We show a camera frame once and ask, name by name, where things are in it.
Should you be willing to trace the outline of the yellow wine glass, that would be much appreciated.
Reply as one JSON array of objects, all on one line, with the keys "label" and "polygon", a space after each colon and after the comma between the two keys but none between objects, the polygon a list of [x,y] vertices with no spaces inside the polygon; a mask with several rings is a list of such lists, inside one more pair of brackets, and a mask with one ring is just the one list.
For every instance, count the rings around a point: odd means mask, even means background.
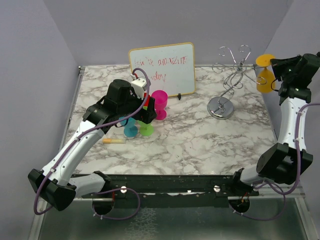
[{"label": "yellow wine glass", "polygon": [[271,59],[274,59],[275,56],[272,54],[263,54],[260,55],[255,63],[258,67],[262,67],[261,72],[258,74],[256,79],[256,89],[263,94],[267,94],[273,91],[275,87],[275,76],[272,71],[268,69],[271,66]]}]

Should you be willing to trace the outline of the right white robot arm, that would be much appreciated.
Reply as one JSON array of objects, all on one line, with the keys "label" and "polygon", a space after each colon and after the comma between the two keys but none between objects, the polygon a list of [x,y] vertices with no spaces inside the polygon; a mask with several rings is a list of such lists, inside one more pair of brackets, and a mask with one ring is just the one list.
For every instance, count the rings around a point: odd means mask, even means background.
[{"label": "right white robot arm", "polygon": [[281,124],[277,143],[263,153],[256,167],[241,168],[233,174],[229,189],[240,196],[250,193],[256,184],[292,185],[291,194],[300,182],[302,173],[313,162],[305,144],[305,123],[312,92],[309,84],[320,68],[320,55],[305,53],[292,58],[271,59],[277,81]]}]

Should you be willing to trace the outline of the red wine glass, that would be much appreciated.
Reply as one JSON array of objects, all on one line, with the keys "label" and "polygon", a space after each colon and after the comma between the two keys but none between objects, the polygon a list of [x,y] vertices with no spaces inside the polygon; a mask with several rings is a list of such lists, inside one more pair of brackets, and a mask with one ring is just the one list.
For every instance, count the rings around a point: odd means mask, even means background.
[{"label": "red wine glass", "polygon": [[149,105],[150,97],[151,97],[150,95],[147,96],[146,102],[145,102],[145,104],[144,104],[145,107],[147,107],[147,106]]}]

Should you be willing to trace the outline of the green wine glass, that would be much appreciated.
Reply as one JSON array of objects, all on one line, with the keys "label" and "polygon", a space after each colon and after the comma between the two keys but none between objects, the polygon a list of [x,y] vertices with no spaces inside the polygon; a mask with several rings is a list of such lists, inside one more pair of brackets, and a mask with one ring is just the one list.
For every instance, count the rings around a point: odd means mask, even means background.
[{"label": "green wine glass", "polygon": [[138,124],[139,124],[139,132],[140,132],[140,134],[142,135],[142,136],[144,136],[144,137],[148,137],[148,136],[151,136],[152,134],[153,134],[153,132],[154,132],[154,127],[152,126],[152,124],[151,123],[149,123],[149,124],[146,124],[146,123],[144,123],[144,122],[142,122],[142,121],[139,121],[139,120],[137,120],[136,121]]}]

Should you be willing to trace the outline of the pink wine glass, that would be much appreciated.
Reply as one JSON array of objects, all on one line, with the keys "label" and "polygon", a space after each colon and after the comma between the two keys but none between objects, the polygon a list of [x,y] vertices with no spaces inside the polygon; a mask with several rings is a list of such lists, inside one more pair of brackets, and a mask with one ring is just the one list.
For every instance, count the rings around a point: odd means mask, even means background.
[{"label": "pink wine glass", "polygon": [[164,120],[167,117],[165,107],[168,103],[168,94],[163,90],[156,90],[152,93],[151,97],[155,100],[154,108],[157,114],[156,119],[159,121]]}]

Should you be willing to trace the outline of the blue wine glass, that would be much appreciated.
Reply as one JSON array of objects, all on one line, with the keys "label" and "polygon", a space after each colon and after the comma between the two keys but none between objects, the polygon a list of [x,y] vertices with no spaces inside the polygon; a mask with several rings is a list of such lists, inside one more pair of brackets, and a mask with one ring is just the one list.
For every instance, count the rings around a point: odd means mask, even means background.
[{"label": "blue wine glass", "polygon": [[138,134],[138,128],[135,126],[136,120],[132,117],[127,120],[120,122],[121,126],[124,127],[123,134],[128,138],[134,138]]}]

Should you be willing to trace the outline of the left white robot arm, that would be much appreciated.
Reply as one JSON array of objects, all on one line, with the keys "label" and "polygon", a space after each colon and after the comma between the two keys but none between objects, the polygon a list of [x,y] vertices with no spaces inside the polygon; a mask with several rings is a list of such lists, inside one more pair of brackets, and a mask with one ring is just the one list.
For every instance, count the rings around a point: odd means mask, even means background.
[{"label": "left white robot arm", "polygon": [[143,108],[150,85],[144,78],[132,82],[113,80],[106,95],[87,108],[77,130],[61,151],[41,170],[32,169],[28,174],[36,197],[58,211],[66,209],[76,197],[91,193],[106,197],[111,190],[110,179],[102,172],[95,171],[80,178],[72,175],[87,152],[111,127],[128,118],[145,124],[156,118],[154,99]]}]

